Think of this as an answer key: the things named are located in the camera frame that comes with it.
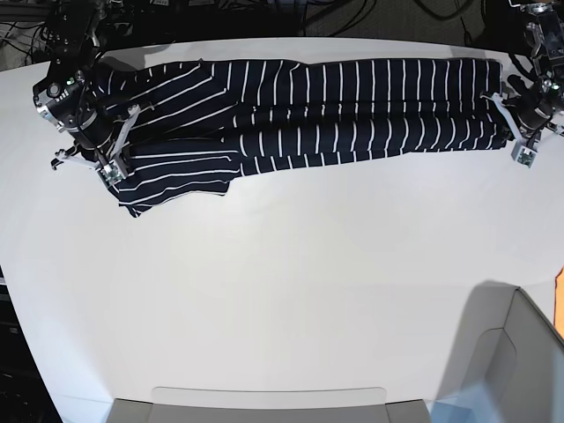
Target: white table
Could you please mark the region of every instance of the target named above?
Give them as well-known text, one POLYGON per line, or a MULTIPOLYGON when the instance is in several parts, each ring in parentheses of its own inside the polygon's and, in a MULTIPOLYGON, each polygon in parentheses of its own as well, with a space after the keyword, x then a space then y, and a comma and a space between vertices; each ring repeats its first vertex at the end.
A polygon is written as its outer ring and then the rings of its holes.
MULTIPOLYGON (((178 60, 492 57, 396 41, 210 41, 114 52, 178 60)), ((434 399, 478 284, 527 286, 547 315, 564 263, 564 143, 533 169, 497 152, 408 154, 232 183, 133 219, 36 113, 40 64, 0 74, 0 264, 60 413, 115 397, 382 387, 434 399)), ((485 309, 474 338, 503 315, 485 309)))

